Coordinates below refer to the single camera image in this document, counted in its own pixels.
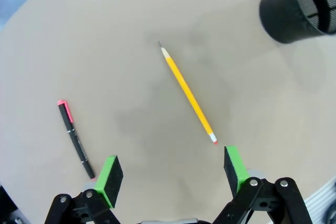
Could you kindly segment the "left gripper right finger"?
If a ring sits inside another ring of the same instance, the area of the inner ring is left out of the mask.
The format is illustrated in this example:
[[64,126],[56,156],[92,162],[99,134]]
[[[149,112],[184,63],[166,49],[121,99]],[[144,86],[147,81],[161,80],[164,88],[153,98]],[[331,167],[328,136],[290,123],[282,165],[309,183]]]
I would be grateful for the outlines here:
[[273,223],[312,223],[296,182],[283,177],[270,183],[250,175],[237,147],[224,147],[224,170],[233,199],[213,223],[248,223],[253,213],[266,212]]

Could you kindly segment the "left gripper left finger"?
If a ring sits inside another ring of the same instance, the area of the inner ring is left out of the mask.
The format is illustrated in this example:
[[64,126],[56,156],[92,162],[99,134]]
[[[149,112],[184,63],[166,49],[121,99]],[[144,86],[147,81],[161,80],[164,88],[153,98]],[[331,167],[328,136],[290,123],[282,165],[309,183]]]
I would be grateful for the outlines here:
[[107,157],[94,188],[55,196],[45,223],[119,223],[112,213],[123,180],[123,171],[116,155]]

